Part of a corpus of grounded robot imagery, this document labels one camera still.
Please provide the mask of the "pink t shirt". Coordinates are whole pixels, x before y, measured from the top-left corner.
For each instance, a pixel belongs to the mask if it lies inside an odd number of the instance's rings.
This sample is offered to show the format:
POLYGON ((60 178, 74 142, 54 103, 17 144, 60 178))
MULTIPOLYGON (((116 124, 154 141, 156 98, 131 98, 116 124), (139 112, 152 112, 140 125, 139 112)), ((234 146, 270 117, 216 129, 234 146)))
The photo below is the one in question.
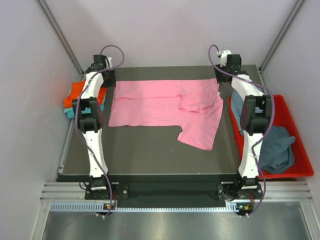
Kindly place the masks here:
POLYGON ((119 81, 108 125, 179 126, 178 141, 211 151, 223 105, 215 78, 119 81))

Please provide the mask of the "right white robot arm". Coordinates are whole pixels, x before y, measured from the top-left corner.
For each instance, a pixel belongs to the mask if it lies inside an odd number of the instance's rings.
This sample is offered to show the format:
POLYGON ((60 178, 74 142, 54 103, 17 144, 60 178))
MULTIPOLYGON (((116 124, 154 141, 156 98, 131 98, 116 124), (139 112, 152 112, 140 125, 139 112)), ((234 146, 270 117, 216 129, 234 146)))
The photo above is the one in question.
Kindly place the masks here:
POLYGON ((263 137, 270 131, 274 120, 273 99, 264 94, 261 85, 254 83, 247 72, 242 71, 239 54, 229 50, 218 51, 220 63, 214 66, 217 82, 230 83, 243 100, 240 114, 240 128, 244 142, 241 163, 238 168, 233 192, 245 198, 259 188, 259 158, 263 137))

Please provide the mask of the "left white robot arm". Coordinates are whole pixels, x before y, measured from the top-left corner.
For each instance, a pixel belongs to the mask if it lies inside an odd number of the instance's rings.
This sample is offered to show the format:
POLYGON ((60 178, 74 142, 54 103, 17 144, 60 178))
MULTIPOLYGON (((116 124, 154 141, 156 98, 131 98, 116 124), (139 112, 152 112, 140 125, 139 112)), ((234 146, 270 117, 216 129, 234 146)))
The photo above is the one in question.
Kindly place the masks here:
POLYGON ((114 191, 108 178, 102 146, 104 117, 98 101, 99 91, 107 80, 106 72, 112 71, 111 59, 96 54, 93 63, 85 72, 85 81, 77 99, 72 101, 76 133, 87 149, 89 159, 89 192, 97 192, 109 198, 114 191))

